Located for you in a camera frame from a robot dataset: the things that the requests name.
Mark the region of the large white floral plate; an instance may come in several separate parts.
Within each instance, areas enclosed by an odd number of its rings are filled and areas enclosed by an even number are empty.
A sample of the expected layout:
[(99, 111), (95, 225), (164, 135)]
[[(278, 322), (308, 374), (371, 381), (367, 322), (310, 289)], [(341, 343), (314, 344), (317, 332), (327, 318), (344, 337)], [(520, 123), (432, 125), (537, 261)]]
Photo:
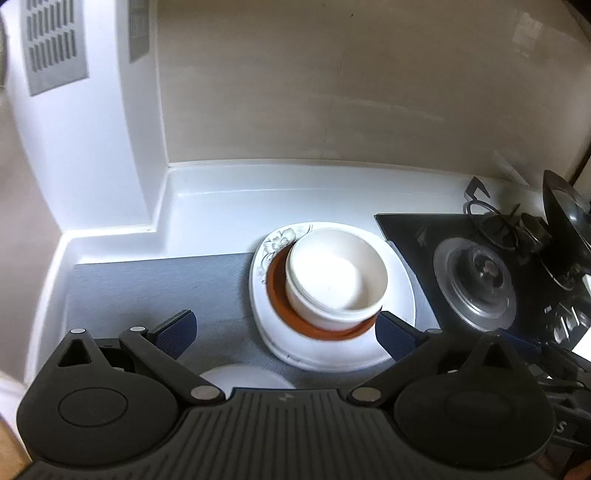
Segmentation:
[(352, 340), (331, 342), (304, 337), (283, 323), (274, 312), (266, 293), (266, 273), (276, 254), (311, 230), (331, 228), (358, 234), (377, 249), (389, 275), (388, 293), (383, 309), (413, 326), (416, 320), (415, 294), (400, 255), (385, 240), (372, 232), (331, 222), (291, 224), (274, 230), (263, 239), (250, 266), (250, 306), (264, 344), (284, 363), (307, 371), (353, 372), (380, 365), (390, 359), (390, 355), (377, 341), (375, 325), (365, 334)]

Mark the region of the cream plastic bowl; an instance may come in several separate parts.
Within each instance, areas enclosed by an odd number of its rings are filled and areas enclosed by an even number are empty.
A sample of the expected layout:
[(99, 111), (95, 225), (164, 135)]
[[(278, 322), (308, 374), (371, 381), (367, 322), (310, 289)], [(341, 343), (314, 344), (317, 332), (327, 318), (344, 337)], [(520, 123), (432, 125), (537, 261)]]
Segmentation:
[(355, 233), (311, 230), (286, 260), (287, 300), (315, 328), (342, 332), (382, 310), (389, 275), (379, 252)]

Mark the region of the brown round plate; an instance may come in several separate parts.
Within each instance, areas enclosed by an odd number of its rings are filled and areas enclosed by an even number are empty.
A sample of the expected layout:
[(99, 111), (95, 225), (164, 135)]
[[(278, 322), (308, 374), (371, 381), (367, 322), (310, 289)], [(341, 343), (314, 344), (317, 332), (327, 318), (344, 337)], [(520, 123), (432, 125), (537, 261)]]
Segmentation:
[(298, 334), (304, 335), (304, 337), (331, 342), (352, 340), (353, 338), (360, 337), (375, 325), (378, 315), (374, 315), (359, 325), (346, 330), (330, 331), (308, 323), (300, 314), (297, 314), (287, 300), (286, 266), (287, 255), (290, 253), (290, 250), (291, 246), (288, 246), (283, 248), (280, 253), (277, 253), (276, 257), (271, 260), (266, 273), (266, 293), (269, 295), (270, 304), (273, 306), (274, 312), (276, 312), (283, 323), (286, 323), (288, 327)]

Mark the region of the grey dish mat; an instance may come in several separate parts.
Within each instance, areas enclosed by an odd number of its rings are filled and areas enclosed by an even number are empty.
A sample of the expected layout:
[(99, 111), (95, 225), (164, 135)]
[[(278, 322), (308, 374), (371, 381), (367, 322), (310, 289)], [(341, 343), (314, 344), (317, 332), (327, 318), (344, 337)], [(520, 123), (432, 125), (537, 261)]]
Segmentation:
[(75, 266), (64, 309), (66, 330), (115, 338), (132, 326), (151, 329), (181, 310), (197, 317), (197, 340), (179, 361), (194, 373), (245, 364), (273, 371), (300, 389), (349, 390), (393, 360), (348, 373), (304, 371), (280, 361), (263, 343), (249, 303), (252, 254)]

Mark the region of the near gas burner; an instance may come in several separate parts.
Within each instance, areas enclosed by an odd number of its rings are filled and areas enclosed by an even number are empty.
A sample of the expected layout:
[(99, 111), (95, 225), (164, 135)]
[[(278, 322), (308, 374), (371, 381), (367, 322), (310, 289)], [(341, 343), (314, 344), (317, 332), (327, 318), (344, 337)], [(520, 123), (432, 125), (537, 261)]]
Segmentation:
[(508, 267), (494, 250), (449, 238), (436, 248), (433, 267), (444, 298), (467, 325), (482, 332), (511, 327), (516, 292)]

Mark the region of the black gas stove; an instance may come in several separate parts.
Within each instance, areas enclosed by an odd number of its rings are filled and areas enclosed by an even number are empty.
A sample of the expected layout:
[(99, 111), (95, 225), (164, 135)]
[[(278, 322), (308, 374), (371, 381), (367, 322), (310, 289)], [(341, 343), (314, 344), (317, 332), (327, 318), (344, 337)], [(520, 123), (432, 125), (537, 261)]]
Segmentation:
[(559, 279), (498, 216), (380, 213), (376, 220), (445, 329), (503, 329), (569, 350), (589, 331), (585, 287)]

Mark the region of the black pan support grate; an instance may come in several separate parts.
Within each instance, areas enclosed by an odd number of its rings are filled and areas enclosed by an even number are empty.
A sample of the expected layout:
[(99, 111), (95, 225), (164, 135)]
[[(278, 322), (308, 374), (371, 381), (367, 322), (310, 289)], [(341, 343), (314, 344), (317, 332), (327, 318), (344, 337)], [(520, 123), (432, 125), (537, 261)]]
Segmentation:
[(464, 192), (464, 213), (496, 248), (530, 255), (541, 251), (551, 239), (548, 225), (542, 217), (520, 213), (519, 204), (510, 213), (502, 213), (489, 202), (479, 199), (478, 191), (491, 199), (484, 183), (473, 177)]

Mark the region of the black wok with lid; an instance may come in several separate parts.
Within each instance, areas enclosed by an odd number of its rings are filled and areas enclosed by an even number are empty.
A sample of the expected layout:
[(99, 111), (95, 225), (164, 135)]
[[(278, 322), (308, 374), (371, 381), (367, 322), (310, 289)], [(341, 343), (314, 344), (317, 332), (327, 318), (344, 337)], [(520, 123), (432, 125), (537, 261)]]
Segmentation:
[(544, 171), (543, 202), (547, 221), (554, 231), (590, 242), (589, 202), (551, 170)]

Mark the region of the grey vent grille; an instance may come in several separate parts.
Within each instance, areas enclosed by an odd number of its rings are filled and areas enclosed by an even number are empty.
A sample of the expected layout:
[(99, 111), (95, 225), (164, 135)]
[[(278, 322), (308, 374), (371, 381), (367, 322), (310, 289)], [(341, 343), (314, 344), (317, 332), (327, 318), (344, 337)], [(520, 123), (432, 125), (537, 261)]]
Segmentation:
[(86, 79), (84, 2), (20, 2), (25, 71), (31, 96)]

